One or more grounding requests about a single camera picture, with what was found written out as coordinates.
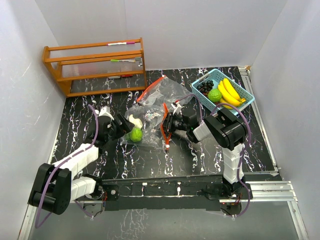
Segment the white fake garlic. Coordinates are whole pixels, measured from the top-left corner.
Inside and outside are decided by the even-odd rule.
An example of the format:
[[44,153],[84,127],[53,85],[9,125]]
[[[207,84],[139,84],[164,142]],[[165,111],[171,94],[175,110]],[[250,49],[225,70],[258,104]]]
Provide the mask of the white fake garlic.
[[143,122],[141,121],[140,118],[135,118],[132,114],[128,117],[128,120],[130,123],[134,124],[134,127],[135,128],[138,128],[138,129],[142,129],[143,127]]

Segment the green fake lime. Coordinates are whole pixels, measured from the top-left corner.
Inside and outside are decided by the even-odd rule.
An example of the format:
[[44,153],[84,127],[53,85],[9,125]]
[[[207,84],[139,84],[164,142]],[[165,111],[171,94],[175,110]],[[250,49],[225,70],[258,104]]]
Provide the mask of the green fake lime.
[[215,88],[208,93],[207,97],[211,102],[217,103],[221,100],[222,93],[217,88]]
[[143,131],[138,127],[134,127],[129,133],[129,139],[132,142],[140,142],[143,139]]

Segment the clear bag with green food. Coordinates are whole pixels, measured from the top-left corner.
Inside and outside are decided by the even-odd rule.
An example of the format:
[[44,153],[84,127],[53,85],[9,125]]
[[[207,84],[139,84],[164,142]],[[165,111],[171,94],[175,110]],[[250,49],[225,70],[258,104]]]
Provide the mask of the clear bag with green food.
[[124,116],[127,120],[129,120],[130,115],[141,119],[143,123],[143,127],[141,128],[143,138],[139,142],[133,142],[130,140],[130,133],[127,133],[121,138],[120,143],[122,145],[136,145],[168,150],[170,145],[161,130],[165,114],[166,109],[164,106],[161,108],[156,105],[133,105],[125,112]]

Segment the clear zip bag red seal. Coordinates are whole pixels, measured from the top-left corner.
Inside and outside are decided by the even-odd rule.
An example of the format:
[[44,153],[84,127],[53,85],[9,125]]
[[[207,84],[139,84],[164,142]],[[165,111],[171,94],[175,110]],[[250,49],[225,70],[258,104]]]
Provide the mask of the clear zip bag red seal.
[[173,103],[179,102],[186,105],[193,98],[192,93],[184,86],[163,75],[151,85],[137,99],[137,103],[143,106],[159,106],[162,109],[166,104],[167,109],[174,110]]

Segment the dark fake grape bunch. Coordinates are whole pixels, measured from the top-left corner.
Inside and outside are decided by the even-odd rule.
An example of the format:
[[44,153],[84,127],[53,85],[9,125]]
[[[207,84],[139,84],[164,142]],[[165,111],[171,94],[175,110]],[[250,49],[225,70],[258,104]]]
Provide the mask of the dark fake grape bunch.
[[212,80],[204,81],[200,83],[196,89],[202,94],[208,94],[214,87],[214,82]]

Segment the yellow fake banana bunch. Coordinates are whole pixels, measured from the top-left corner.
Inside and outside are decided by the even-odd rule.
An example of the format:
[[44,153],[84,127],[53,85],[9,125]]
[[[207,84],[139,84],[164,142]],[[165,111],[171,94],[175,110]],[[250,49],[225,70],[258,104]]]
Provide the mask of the yellow fake banana bunch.
[[234,107],[241,107],[246,102],[246,99],[240,97],[227,78],[221,80],[217,88],[222,94],[222,99]]

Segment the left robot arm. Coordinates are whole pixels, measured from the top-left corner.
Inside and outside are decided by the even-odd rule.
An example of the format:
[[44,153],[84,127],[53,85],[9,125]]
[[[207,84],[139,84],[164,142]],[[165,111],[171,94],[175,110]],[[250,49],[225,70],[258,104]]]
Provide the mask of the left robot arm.
[[44,163],[38,168],[28,204],[61,215],[71,201],[80,197],[88,195],[93,200],[99,199],[104,189],[99,178],[77,177],[78,173],[100,157],[106,143],[141,126],[139,119],[121,113],[115,117],[109,113],[98,116],[78,149],[54,164]]

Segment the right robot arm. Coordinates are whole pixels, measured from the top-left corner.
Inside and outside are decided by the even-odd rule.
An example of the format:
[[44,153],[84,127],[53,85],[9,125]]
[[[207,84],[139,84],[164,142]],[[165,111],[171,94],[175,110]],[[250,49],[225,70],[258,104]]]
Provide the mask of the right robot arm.
[[171,134],[177,130],[185,131],[193,143],[214,137],[222,148],[224,163],[222,180],[208,183],[200,190],[200,195],[210,200],[235,198],[236,204],[240,200],[253,198],[251,186],[246,183],[241,166],[242,151],[248,134],[244,120],[227,109],[221,109],[216,116],[209,115],[202,121],[196,113],[175,110],[165,114],[160,130],[165,140],[169,140]]

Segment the light blue plastic basket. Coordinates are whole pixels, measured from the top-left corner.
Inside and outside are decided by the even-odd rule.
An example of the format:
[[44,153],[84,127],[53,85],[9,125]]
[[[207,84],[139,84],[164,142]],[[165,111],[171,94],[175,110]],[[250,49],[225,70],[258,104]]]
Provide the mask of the light blue plastic basket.
[[251,93],[218,69],[209,71],[193,82],[191,89],[200,103],[210,111],[219,103],[231,104],[242,111],[255,100]]

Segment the orange wooden rack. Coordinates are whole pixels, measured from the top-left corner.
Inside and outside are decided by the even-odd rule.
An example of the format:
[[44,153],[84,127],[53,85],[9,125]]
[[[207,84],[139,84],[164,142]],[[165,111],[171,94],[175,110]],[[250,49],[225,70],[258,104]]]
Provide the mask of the orange wooden rack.
[[[148,88],[143,39],[43,48],[41,60],[67,98],[142,91]],[[73,92],[75,81],[141,75],[142,85]]]

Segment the aluminium frame rail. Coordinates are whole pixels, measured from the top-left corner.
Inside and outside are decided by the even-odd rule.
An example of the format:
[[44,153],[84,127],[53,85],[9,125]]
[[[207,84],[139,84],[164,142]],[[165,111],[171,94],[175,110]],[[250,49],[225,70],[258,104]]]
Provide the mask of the aluminium frame rail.
[[132,198],[183,198],[204,196],[209,200],[234,203],[267,201],[296,201],[297,196],[289,181],[249,181],[245,185],[231,186],[223,182],[196,180],[155,180],[155,181],[103,181],[91,178],[63,183],[51,183],[46,192],[45,202],[65,204],[80,198],[117,201],[120,197]]

